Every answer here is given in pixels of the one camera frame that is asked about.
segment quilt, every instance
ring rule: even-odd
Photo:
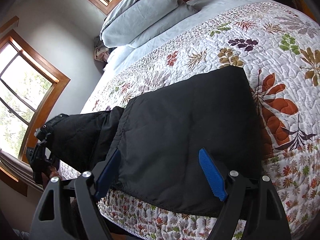
[[[135,96],[196,74],[243,68],[260,117],[263,173],[276,187],[297,239],[320,209],[319,49],[320,27],[303,13],[271,2],[245,5],[182,33],[98,86],[83,112],[125,107]],[[78,176],[65,164],[61,170],[66,178]],[[98,207],[145,240],[206,239],[216,221],[161,210],[114,190]],[[241,238],[244,225],[240,220],[234,239]]]

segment orange flower print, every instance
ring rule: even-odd
[[[285,90],[285,84],[275,86],[275,74],[268,75],[260,85],[260,74],[258,76],[258,87],[252,91],[252,96],[255,101],[256,110],[260,119],[260,128],[262,142],[264,145],[265,158],[273,157],[272,139],[278,145],[289,142],[289,134],[282,127],[284,124],[276,117],[276,111],[284,114],[293,115],[298,112],[298,108],[289,99],[276,98],[276,94]]]
[[[174,53],[172,54],[169,54],[167,56],[167,65],[172,67],[174,65],[174,63],[177,61],[177,55],[178,55],[178,52],[175,51]]]

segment floral quilt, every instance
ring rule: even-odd
[[[320,209],[319,49],[319,25],[306,15],[270,2],[245,5],[150,52],[97,87],[84,109],[125,107],[135,96],[196,74],[243,68],[260,117],[264,174],[277,189],[293,238],[299,238]],[[77,176],[66,165],[62,169],[68,178]],[[113,190],[98,207],[146,240],[205,239],[216,221],[161,210]],[[240,220],[234,239],[241,238],[244,225]]]

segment blue gripper tip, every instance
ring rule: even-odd
[[[199,151],[199,163],[213,194],[221,201],[225,201],[228,194],[224,188],[224,179],[205,149]]]

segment white quilt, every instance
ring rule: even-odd
[[[135,96],[196,74],[230,64],[243,68],[260,116],[264,174],[273,181],[297,238],[320,208],[319,49],[319,25],[304,14],[270,2],[245,5],[136,61],[98,86],[86,109],[125,107]],[[111,190],[98,206],[107,219],[147,240],[205,239],[215,223],[161,210],[119,191]],[[234,239],[241,238],[244,225],[239,221]]]

